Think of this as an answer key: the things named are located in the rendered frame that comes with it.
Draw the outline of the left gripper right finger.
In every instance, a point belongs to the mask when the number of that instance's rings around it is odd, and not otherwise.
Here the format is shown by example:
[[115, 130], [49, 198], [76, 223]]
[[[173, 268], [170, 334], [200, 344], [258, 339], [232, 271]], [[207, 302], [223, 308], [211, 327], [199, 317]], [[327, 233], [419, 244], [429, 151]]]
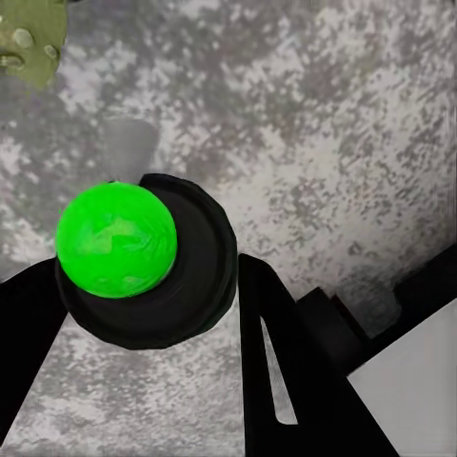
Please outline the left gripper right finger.
[[[238, 286], [246, 457], [399, 457], [276, 271], [239, 254]], [[298, 425], [276, 419], [261, 317]]]

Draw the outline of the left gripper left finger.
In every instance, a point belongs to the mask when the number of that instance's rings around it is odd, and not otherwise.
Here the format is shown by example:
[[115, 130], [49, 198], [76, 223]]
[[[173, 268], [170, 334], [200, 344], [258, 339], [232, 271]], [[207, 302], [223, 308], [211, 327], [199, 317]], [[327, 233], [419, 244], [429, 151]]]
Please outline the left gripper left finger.
[[54, 267], [51, 258], [0, 285], [0, 447], [69, 313]]

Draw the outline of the insectifuge atomizer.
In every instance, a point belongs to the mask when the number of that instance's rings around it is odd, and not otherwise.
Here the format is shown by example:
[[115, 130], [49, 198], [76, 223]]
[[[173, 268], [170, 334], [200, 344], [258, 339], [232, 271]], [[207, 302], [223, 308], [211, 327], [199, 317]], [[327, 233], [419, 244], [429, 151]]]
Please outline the insectifuge atomizer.
[[68, 205], [54, 274], [77, 324], [105, 343], [160, 350], [218, 328], [239, 298], [239, 249], [224, 208], [197, 184], [146, 173], [161, 131], [117, 117], [96, 129], [113, 182]]

